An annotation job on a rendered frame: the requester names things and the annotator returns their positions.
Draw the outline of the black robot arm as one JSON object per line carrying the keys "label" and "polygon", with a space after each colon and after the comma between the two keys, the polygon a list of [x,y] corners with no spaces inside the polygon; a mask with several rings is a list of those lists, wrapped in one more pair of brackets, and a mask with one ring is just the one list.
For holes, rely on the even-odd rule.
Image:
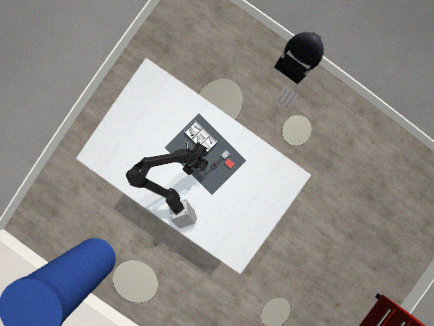
{"label": "black robot arm", "polygon": [[175,213],[175,215],[178,215],[185,208],[180,201],[180,195],[177,193],[177,191],[175,189],[172,189],[171,187],[169,189],[166,189],[147,179],[146,176],[151,167],[175,162],[186,163],[185,166],[189,169],[191,169],[192,166],[196,165],[197,168],[204,171],[207,168],[208,161],[205,159],[199,159],[199,162],[198,157],[202,157],[206,149],[207,148],[205,146],[197,142],[193,150],[179,149],[170,154],[144,157],[140,162],[135,164],[130,170],[126,172],[126,178],[131,186],[137,188],[146,188],[166,198],[170,202],[169,203],[167,200],[165,200],[168,206],[171,208],[172,211],[174,210],[173,212]]}

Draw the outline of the red square block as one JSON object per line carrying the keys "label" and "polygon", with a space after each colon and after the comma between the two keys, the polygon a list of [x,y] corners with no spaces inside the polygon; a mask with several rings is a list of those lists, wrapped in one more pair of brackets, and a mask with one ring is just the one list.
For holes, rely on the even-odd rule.
{"label": "red square block", "polygon": [[233,165],[234,165],[235,163],[233,163],[230,159],[227,159],[227,161],[225,162],[225,164],[226,164],[228,167],[232,168]]}

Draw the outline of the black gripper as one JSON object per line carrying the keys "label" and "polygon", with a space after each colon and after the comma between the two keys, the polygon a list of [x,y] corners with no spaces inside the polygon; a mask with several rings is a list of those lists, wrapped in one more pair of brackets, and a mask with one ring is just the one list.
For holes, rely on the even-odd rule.
{"label": "black gripper", "polygon": [[[203,154],[203,156],[205,157],[206,155],[208,154],[208,151],[206,150],[205,152],[204,152],[204,154]],[[198,157],[198,160],[199,159],[203,159],[202,157]],[[199,160],[199,162],[200,162],[200,160]],[[198,163],[199,163],[198,162]],[[182,170],[185,172],[185,173],[187,173],[188,175],[191,175],[192,174],[192,172],[194,171],[194,170],[192,170],[192,169],[188,169],[187,167],[183,167],[182,168]]]}

